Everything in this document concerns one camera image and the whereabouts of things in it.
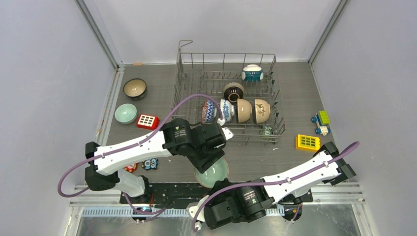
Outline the dark teal bowl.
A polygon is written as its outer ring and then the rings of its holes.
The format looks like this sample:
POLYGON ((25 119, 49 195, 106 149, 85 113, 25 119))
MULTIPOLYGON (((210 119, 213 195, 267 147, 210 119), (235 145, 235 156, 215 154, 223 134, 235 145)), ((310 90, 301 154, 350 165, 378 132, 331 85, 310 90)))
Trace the dark teal bowl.
POLYGON ((147 84, 140 78, 131 79, 124 84, 123 93, 133 100, 143 99, 147 93, 147 84))

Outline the celadon green bowl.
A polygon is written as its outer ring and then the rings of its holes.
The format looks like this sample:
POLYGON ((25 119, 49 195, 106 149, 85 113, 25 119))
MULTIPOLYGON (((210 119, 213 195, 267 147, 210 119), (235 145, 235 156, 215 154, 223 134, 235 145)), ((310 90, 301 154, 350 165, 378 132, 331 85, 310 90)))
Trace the celadon green bowl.
POLYGON ((223 181, 229 175, 229 166, 224 158, 217 160, 205 172, 200 173, 194 168, 194 176, 197 182, 205 188, 213 188, 217 181, 223 181))
POLYGON ((130 124, 137 117, 137 108, 135 105, 125 103, 117 107, 115 110, 115 119, 121 124, 130 124))

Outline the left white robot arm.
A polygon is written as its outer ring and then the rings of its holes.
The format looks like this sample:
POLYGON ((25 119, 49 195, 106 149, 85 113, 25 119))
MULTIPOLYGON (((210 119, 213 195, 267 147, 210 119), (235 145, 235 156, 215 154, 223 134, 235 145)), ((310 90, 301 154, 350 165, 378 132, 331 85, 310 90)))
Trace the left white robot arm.
POLYGON ((94 156, 95 160, 85 169, 85 181, 92 191, 116 189, 144 204, 151 196, 149 181, 125 171, 126 166, 181 155, 204 173, 224 156, 223 148, 233 136, 229 128, 218 123, 190 124, 185 119, 175 118, 159 131, 123 143, 103 147, 91 142, 86 145, 86 155, 94 156))

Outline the grey wire dish rack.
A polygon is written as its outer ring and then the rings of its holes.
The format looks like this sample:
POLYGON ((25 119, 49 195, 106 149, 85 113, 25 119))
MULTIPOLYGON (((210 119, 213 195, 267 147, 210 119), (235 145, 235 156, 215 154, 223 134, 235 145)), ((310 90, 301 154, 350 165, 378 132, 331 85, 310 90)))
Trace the grey wire dish rack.
POLYGON ((242 98, 256 109, 256 99, 270 104, 269 118, 262 123, 255 120, 256 111, 248 121, 238 122, 233 116, 226 122, 239 141, 276 144, 286 131, 282 98, 276 74, 277 58, 266 53, 207 53, 188 52, 185 47, 192 40, 178 44, 177 69, 174 80, 172 105, 174 108, 186 97, 203 93, 217 102, 242 98))

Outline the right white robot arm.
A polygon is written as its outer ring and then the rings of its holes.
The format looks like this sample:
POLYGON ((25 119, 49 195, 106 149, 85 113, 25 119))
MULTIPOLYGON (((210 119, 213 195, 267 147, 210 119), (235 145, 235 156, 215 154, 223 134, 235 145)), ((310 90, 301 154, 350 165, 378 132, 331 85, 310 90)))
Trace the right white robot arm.
POLYGON ((356 141, 339 151, 333 142, 328 142, 312 159, 288 171, 237 184, 227 179, 218 181, 190 215, 193 230, 200 230, 202 223, 210 229, 229 223, 250 223, 264 217, 266 209, 282 203, 295 207, 283 217, 297 221, 301 217, 302 198, 312 187, 319 183, 336 185, 356 176, 343 158, 358 146, 356 141))

